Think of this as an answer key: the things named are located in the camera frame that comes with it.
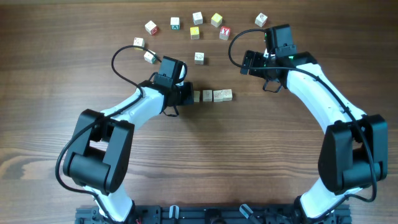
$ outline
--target yellow cube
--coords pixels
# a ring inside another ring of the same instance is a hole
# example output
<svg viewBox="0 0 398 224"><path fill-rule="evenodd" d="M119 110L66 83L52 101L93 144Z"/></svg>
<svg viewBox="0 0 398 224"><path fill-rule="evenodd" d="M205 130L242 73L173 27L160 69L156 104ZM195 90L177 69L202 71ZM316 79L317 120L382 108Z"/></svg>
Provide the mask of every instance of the yellow cube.
<svg viewBox="0 0 398 224"><path fill-rule="evenodd" d="M222 22L223 22L223 17L220 16L218 13L214 14L214 16L211 18L211 25L215 27L219 27Z"/></svg>
<svg viewBox="0 0 398 224"><path fill-rule="evenodd" d="M199 27L191 27L191 40L199 39Z"/></svg>

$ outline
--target table surface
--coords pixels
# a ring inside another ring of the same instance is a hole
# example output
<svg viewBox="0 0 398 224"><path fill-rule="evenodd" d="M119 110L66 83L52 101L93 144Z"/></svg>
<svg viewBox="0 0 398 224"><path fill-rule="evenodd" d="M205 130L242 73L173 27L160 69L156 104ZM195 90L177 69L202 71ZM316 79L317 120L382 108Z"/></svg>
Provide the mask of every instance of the table surface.
<svg viewBox="0 0 398 224"><path fill-rule="evenodd" d="M138 205L291 203L307 191L323 141L315 118L288 90L266 93L263 80L240 75L228 60L231 38L257 28L260 12L266 27L289 23L298 50L311 52L347 99L387 120L389 175L375 202L349 203L354 223L397 223L397 9L393 0L1 6L0 223L72 223L76 208L95 204L59 186L55 161L83 110L110 108L134 92L110 60L135 37L185 61L196 90L234 93L233 101L180 107L178 118L156 116L134 133L125 185ZM200 40L190 40L197 11L205 23ZM215 12L231 28L228 41L210 24ZM170 30L175 16L179 31ZM145 31L149 20L160 27L155 36ZM233 58L264 47L260 33L242 36ZM194 64L195 52L205 53L205 65ZM141 82L159 69L143 55L126 50L116 67Z"/></svg>

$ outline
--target block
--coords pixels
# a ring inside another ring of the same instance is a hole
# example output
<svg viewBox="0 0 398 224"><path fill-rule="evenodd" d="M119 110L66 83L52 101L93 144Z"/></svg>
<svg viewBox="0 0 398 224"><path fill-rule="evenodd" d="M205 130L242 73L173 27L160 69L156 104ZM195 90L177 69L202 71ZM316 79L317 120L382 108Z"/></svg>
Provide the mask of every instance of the block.
<svg viewBox="0 0 398 224"><path fill-rule="evenodd" d="M156 61L156 58L155 58L155 56L153 56L151 53L149 53L149 52L146 52L145 54L144 54L144 59L145 59L145 61L147 61L147 62L149 62L149 63L155 63L155 61Z"/></svg>
<svg viewBox="0 0 398 224"><path fill-rule="evenodd" d="M225 26L221 27L220 39L221 40L228 40L230 33L231 33L231 29L230 28L225 27Z"/></svg>
<svg viewBox="0 0 398 224"><path fill-rule="evenodd" d="M203 90L203 102L213 101L213 90Z"/></svg>
<svg viewBox="0 0 398 224"><path fill-rule="evenodd" d="M136 38L134 38L134 43L133 43L133 45L134 45L134 46L144 47L144 46L145 46L145 41L144 41L144 39L142 39L142 38L136 37Z"/></svg>
<svg viewBox="0 0 398 224"><path fill-rule="evenodd" d="M213 91L214 102L222 102L223 101L223 91L215 90Z"/></svg>
<svg viewBox="0 0 398 224"><path fill-rule="evenodd" d="M232 100L232 90L223 90L223 101L231 101Z"/></svg>
<svg viewBox="0 0 398 224"><path fill-rule="evenodd" d="M267 16L264 15L263 13L260 13L257 17L256 17L256 21L254 22L255 24L257 24L259 27L263 27L263 25L267 22Z"/></svg>
<svg viewBox="0 0 398 224"><path fill-rule="evenodd" d="M193 101L196 103L200 102L200 91L194 91L193 92Z"/></svg>
<svg viewBox="0 0 398 224"><path fill-rule="evenodd" d="M170 19L170 26L171 26L172 30L179 30L180 29L180 18L172 17Z"/></svg>
<svg viewBox="0 0 398 224"><path fill-rule="evenodd" d="M199 38L199 27L191 27L191 40L198 40Z"/></svg>
<svg viewBox="0 0 398 224"><path fill-rule="evenodd" d="M201 16L201 12L195 12L192 14L193 16L193 25L199 25L203 23L203 16Z"/></svg>
<svg viewBox="0 0 398 224"><path fill-rule="evenodd" d="M223 22L223 17L220 16L218 13L214 14L214 16L211 18L211 25L215 27L219 27L222 22Z"/></svg>
<svg viewBox="0 0 398 224"><path fill-rule="evenodd" d="M205 63L205 53L195 52L195 65L203 65Z"/></svg>
<svg viewBox="0 0 398 224"><path fill-rule="evenodd" d="M145 30L147 30L150 35L155 35L158 28L154 22L149 21L147 24L145 24Z"/></svg>

